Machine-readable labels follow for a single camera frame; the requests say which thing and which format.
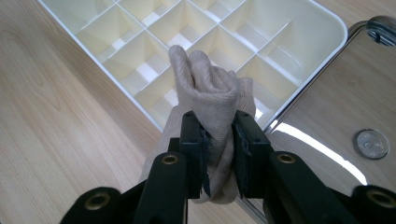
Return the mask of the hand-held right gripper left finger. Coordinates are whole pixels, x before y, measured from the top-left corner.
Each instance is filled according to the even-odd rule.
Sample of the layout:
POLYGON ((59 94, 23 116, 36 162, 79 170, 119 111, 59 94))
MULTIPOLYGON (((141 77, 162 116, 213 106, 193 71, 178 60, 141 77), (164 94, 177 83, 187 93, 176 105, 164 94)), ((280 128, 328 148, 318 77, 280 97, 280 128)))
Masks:
POLYGON ((188 198, 200 199, 210 193, 206 154, 208 139, 206 130, 192 111, 185 113, 181 121, 180 137, 172 137, 169 151, 183 154, 187 159, 188 198))

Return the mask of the round silver disc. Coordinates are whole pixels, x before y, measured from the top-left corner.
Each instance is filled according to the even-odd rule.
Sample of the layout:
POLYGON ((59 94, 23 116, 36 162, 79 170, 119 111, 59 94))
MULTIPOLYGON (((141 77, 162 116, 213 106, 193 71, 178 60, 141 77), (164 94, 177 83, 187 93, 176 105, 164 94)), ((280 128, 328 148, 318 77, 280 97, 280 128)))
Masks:
POLYGON ((363 129, 355 133, 352 144, 363 158, 374 161, 385 158, 390 150, 386 136, 374 129, 363 129))

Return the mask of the white divided organizer box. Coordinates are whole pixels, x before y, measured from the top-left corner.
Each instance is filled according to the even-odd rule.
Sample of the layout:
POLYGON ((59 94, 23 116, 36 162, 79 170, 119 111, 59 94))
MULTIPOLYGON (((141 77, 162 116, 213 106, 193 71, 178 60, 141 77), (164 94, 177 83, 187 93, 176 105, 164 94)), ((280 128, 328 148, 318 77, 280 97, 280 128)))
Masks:
POLYGON ((39 2, 158 129, 177 105, 174 45, 251 78, 255 120, 267 128, 347 40, 314 0, 39 2))

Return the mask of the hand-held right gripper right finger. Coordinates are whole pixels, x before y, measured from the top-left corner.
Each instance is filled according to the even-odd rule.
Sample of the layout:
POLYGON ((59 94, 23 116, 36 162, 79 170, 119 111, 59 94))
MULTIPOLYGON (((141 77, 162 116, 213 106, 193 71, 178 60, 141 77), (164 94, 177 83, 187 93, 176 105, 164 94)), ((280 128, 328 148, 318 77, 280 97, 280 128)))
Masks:
POLYGON ((233 170, 242 197, 263 198, 266 189, 265 170, 273 152, 270 141, 255 119, 237 111, 233 120, 233 170))

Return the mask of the dark blurry object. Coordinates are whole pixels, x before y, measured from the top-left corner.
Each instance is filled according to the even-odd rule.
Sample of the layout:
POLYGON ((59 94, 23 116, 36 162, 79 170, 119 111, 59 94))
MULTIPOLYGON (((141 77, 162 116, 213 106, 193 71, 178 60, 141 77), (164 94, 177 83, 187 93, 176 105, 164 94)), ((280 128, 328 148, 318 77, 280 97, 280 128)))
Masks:
POLYGON ((390 16, 375 16, 365 25, 367 35, 375 43, 396 47, 396 19, 390 16))

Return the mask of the beige knitted sock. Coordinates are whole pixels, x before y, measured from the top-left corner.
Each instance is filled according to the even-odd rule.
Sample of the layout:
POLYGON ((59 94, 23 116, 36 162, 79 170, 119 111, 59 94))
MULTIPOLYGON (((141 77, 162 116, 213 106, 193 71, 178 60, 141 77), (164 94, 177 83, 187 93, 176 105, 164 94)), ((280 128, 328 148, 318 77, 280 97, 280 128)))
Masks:
POLYGON ((238 195, 232 171, 232 123, 238 110, 255 115, 253 80, 238 78, 233 71, 215 66, 200 50, 187 53, 181 46, 173 46, 168 56, 176 79, 177 105, 171 110, 157 146, 146 158, 140 178, 149 176, 155 157, 167 150, 172 138, 180 136, 182 117, 191 111, 208 132, 209 140, 206 159, 210 192, 195 202, 231 203, 238 195))

